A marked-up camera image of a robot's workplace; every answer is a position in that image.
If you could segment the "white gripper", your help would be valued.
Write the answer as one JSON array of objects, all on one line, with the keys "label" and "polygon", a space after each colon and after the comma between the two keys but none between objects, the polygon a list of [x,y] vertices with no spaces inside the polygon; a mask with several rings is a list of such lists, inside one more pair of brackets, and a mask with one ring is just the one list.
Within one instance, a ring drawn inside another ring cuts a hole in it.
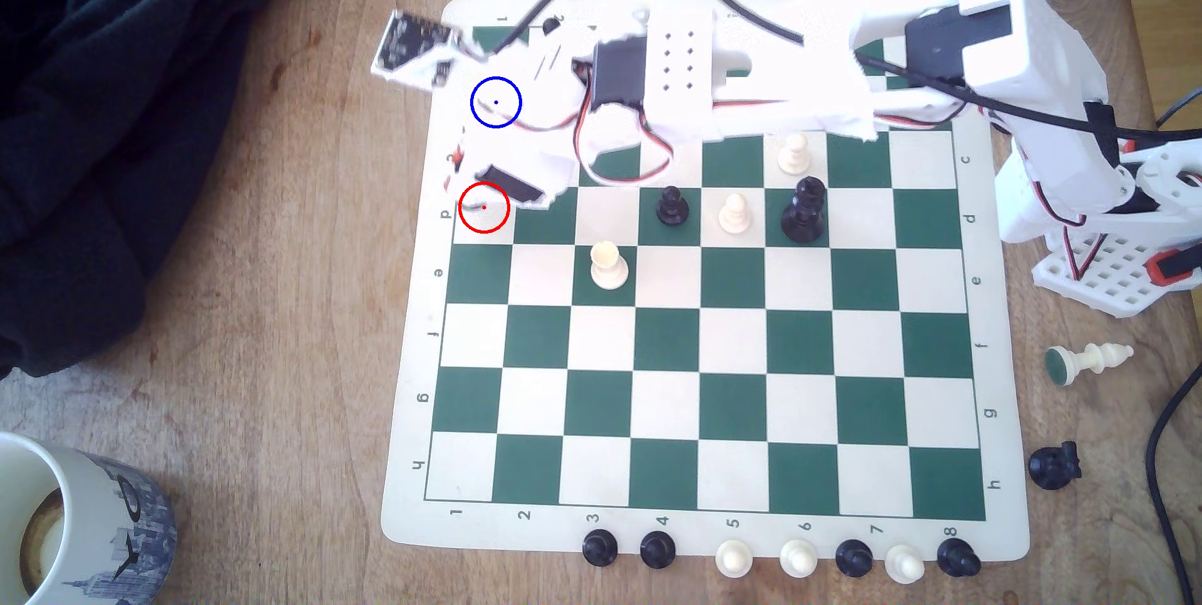
[{"label": "white gripper", "polygon": [[[514,43],[490,57],[488,70],[466,75],[466,129],[490,134],[489,147],[462,146],[451,172],[456,207],[477,210],[502,192],[520,209],[545,210],[569,186],[570,131],[587,81],[576,70],[593,59],[597,32],[554,29],[530,45]],[[487,170],[494,186],[477,184]]]}]

